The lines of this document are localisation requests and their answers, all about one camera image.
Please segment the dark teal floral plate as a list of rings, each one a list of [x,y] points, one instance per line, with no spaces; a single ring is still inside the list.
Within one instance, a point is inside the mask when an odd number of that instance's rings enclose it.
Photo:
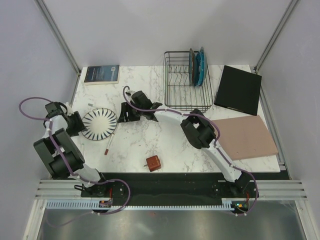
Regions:
[[[191,86],[195,85],[196,68],[197,68],[196,55],[195,55],[193,49],[190,48],[189,49],[189,57],[188,57],[188,74],[189,74],[189,84]]]

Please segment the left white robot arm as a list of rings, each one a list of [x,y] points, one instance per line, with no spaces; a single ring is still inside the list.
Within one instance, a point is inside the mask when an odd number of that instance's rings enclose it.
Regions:
[[[49,174],[55,180],[79,181],[74,188],[81,191],[83,197],[108,196],[109,183],[97,169],[86,165],[84,155],[72,140],[86,129],[80,114],[56,101],[46,104],[45,109],[45,134],[33,147]]]

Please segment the white striped plate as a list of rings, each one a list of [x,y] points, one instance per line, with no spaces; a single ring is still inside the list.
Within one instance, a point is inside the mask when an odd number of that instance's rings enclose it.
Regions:
[[[81,133],[91,141],[101,141],[110,137],[118,125],[116,114],[104,107],[94,108],[87,112],[82,122],[85,129]]]

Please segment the blue polka dot plate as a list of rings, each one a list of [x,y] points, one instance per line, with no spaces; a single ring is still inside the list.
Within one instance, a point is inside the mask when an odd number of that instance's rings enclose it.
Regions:
[[[196,74],[196,79],[195,79],[195,86],[199,87],[201,86],[201,63],[202,63],[202,55],[201,52],[198,51],[196,54],[196,63],[197,63],[197,74]]]

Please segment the wire dish rack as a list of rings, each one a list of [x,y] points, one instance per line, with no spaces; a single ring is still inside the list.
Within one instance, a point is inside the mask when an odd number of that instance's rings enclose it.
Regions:
[[[199,109],[205,113],[214,103],[209,72],[206,73],[201,86],[190,84],[188,51],[164,53],[163,91],[164,104],[175,110],[190,112]]]

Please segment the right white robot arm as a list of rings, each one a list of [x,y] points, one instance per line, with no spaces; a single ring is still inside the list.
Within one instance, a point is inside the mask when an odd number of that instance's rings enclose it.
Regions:
[[[214,122],[195,108],[191,112],[181,112],[172,108],[161,108],[159,102],[151,102],[140,90],[132,91],[129,86],[122,90],[125,102],[121,104],[120,123],[134,122],[143,116],[149,121],[166,122],[179,125],[188,140],[196,149],[204,151],[221,171],[229,192],[240,197],[244,193],[252,192],[258,196],[257,182],[252,173],[239,168],[228,156],[219,143],[220,130]],[[253,180],[252,189],[249,189],[250,180]]]

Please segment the grey-green round plate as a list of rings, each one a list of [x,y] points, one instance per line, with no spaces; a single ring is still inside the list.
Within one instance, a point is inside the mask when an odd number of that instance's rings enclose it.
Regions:
[[[201,53],[200,85],[202,86],[208,73],[208,59],[203,46],[200,48],[200,53]]]

